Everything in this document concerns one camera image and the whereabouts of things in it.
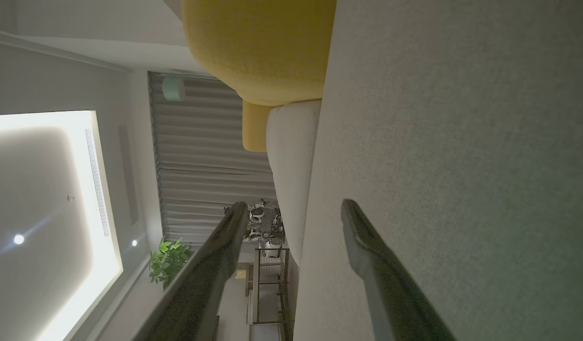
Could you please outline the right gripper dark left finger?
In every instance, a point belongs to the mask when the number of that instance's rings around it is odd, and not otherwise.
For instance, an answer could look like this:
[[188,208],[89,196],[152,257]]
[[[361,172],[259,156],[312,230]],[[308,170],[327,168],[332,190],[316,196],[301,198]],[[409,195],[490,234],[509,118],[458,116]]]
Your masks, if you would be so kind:
[[135,341],[205,341],[216,329],[226,281],[239,263],[248,205],[234,203],[134,335]]

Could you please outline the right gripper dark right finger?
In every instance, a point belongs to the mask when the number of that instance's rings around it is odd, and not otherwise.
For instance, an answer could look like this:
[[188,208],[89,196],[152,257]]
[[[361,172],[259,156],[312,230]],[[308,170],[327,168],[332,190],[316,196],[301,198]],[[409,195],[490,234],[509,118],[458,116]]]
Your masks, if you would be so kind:
[[377,341],[453,341],[441,319],[359,204],[344,199],[341,220],[350,267],[361,278]]

